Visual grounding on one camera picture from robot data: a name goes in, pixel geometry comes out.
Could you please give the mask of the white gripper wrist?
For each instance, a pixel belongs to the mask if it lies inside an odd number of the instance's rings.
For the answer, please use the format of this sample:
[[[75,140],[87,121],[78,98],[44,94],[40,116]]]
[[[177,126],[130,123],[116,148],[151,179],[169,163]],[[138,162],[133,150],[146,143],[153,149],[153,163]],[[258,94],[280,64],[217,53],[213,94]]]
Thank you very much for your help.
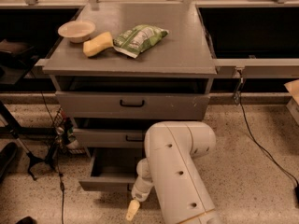
[[[150,178],[143,178],[139,176],[136,179],[132,188],[133,200],[131,200],[129,203],[127,214],[125,217],[128,221],[133,220],[140,207],[140,202],[144,202],[148,199],[152,188],[153,182]]]

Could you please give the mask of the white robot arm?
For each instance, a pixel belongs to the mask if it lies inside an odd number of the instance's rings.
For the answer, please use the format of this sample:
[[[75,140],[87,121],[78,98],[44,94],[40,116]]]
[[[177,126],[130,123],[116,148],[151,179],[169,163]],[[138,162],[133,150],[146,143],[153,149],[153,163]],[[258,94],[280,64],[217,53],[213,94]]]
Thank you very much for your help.
[[[199,121],[163,121],[146,132],[146,158],[137,167],[126,219],[156,191],[165,224],[223,224],[193,162],[216,145],[214,131]]]

